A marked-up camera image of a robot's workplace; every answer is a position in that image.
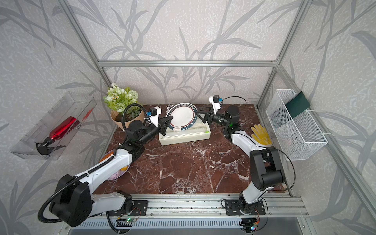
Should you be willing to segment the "cream plastic wrap dispenser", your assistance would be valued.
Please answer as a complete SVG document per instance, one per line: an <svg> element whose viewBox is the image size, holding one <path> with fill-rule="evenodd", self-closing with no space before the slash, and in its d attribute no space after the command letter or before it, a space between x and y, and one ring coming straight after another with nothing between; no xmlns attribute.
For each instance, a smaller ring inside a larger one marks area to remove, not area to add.
<svg viewBox="0 0 376 235"><path fill-rule="evenodd" d="M161 145L173 145L187 142L195 142L207 140L210 138L211 131L207 123L203 123L199 118L189 129L182 131L174 131L167 129L166 135L159 134L159 142Z"/></svg>

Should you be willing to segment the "white plate green rim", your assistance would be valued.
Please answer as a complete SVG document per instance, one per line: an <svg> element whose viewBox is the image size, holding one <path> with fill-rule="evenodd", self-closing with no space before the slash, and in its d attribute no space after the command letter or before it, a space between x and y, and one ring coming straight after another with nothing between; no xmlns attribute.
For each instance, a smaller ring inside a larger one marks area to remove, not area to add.
<svg viewBox="0 0 376 235"><path fill-rule="evenodd" d="M173 131L191 128L196 120L197 107L190 103L179 103L168 107L166 116L173 117L168 127Z"/></svg>

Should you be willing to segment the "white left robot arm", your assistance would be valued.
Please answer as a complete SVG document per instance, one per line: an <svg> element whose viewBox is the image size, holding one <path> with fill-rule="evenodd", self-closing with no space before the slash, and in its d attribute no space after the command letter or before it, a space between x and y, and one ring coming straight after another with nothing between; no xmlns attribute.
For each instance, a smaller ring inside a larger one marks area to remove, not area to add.
<svg viewBox="0 0 376 235"><path fill-rule="evenodd" d="M87 218L110 211L131 213L134 208L132 196L117 191L110 194L95 194L96 189L112 175L130 166L144 152L144 145L158 134L165 135L173 117L164 117L155 124L144 126L140 120L132 121L125 129L126 139L112 155L92 168L75 176L63 176L55 193L38 211L42 223L65 222L76 227Z"/></svg>

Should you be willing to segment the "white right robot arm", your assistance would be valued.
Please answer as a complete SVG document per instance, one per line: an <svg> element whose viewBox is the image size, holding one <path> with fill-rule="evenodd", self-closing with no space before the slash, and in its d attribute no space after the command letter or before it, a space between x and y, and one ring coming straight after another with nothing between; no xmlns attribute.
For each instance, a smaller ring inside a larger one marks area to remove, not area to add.
<svg viewBox="0 0 376 235"><path fill-rule="evenodd" d="M286 179L279 151L260 144L249 136L239 124L240 111L231 105L225 114L213 110L196 111L196 116L204 123L223 126L223 134L232 144L238 146L250 160L250 185L240 193L239 208L244 212L258 203L261 197Z"/></svg>

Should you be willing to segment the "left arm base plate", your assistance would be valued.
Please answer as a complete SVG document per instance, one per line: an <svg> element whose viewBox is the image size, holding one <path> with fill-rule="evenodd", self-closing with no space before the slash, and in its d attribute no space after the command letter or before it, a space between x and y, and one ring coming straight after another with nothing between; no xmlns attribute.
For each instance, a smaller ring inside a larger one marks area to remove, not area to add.
<svg viewBox="0 0 376 235"><path fill-rule="evenodd" d="M148 200L132 201L130 209L126 211L126 216L146 216L148 209Z"/></svg>

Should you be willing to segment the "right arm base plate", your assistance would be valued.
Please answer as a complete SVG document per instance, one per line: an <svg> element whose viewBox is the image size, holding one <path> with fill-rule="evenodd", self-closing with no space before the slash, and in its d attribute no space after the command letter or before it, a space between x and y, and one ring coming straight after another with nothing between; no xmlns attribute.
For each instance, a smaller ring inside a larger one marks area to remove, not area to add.
<svg viewBox="0 0 376 235"><path fill-rule="evenodd" d="M246 204L240 200L224 200L224 208L228 216L266 215L265 206L261 200Z"/></svg>

